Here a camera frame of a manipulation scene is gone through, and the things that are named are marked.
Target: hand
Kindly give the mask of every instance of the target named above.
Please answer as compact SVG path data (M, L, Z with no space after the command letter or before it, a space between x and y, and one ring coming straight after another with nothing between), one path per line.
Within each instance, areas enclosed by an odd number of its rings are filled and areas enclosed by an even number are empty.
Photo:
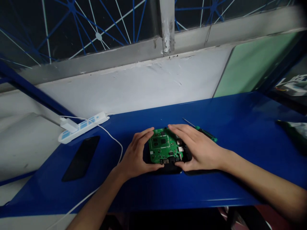
M169 129L180 137L192 153L192 160L176 162L184 171L199 169L222 169L230 150L218 146L205 134L189 125L168 125Z
M115 167L124 175L125 180L164 167L164 165L161 164L146 164L143 161L144 145L153 136L153 130L154 127L136 133L122 161Z

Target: left hand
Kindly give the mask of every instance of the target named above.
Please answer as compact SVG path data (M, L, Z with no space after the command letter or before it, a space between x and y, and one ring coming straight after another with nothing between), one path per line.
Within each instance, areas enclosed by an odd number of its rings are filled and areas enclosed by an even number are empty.
M151 127L140 133L136 133L122 161L115 167L115 169L122 173L125 180L164 167L164 165L161 164L146 164L143 161L144 145L153 136L153 130L154 127Z

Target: charging cable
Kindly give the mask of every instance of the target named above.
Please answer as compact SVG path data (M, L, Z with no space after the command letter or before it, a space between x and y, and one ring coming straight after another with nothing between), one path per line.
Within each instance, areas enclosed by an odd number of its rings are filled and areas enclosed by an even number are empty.
M99 126L99 127L102 128L104 131L106 131L107 134L109 134L109 136L110 136L113 140L115 140L115 141L121 146L122 152L123 152L123 147L122 147L121 143L120 143L118 140L116 140L114 137L112 137L112 135L111 135L104 127L102 127L102 126L100 126L100 125L96 124L95 122L92 122L92 121L90 121L90 120L88 120L88 119L85 119L85 118L70 117L70 116L60 116L60 117L77 118L77 119L81 119L81 120L87 120L87 121L89 121L89 122L91 122L91 123L93 123L93 124ZM121 152L121 155L120 155L120 157L119 157L119 160L118 160L118 163L117 163L117 164L119 164L119 162L121 161L122 152ZM94 190L94 191L92 191L90 194L88 194L82 201L80 201L75 207L73 207L71 210L69 210L68 213L66 213L61 219L59 219L57 222L55 222L53 225L51 225L51 226L50 226L49 228L47 228L46 230L50 230L50 229L52 229L54 226L56 226L60 221L62 221L66 216L68 216L73 210L75 210L79 205L81 205L87 198L89 198L91 195L93 195L99 188L100 188L100 186L99 186L96 190Z

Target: green circuit board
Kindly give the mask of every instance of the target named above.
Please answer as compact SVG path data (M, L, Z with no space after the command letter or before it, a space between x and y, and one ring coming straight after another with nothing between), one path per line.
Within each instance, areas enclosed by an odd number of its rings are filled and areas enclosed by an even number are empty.
M174 157L176 162L182 161L184 151L182 140L169 128L155 129L148 142L152 163L169 164L169 157Z

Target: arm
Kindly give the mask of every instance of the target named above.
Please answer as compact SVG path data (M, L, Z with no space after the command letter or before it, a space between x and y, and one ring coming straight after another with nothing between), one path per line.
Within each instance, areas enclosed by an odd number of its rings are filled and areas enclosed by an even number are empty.
M121 186L130 178L156 171L164 165L143 161L144 144L152 137L154 128L136 133L120 162L108 175L95 195L76 215L67 230L98 230Z
M188 125L169 125L190 149L189 162L176 162L184 171L219 169L239 178L285 217L300 222L306 214L307 191L224 149Z

